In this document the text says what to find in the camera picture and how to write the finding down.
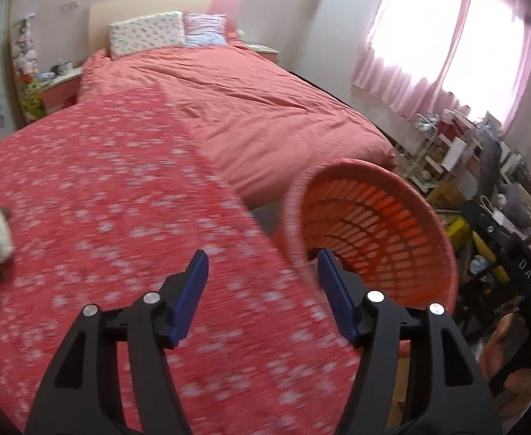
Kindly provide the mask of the person's hand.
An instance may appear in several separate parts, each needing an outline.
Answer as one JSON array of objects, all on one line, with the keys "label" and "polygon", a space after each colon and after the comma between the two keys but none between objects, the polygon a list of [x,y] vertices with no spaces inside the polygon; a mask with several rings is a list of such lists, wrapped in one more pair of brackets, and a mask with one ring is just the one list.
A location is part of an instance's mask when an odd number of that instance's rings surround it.
[{"label": "person's hand", "polygon": [[[522,333],[524,320],[517,312],[505,314],[482,349],[478,366],[487,380],[496,376],[515,357],[516,338]],[[531,366],[525,362],[522,368],[508,374],[504,383],[506,400],[499,406],[509,413],[531,403]]]}]

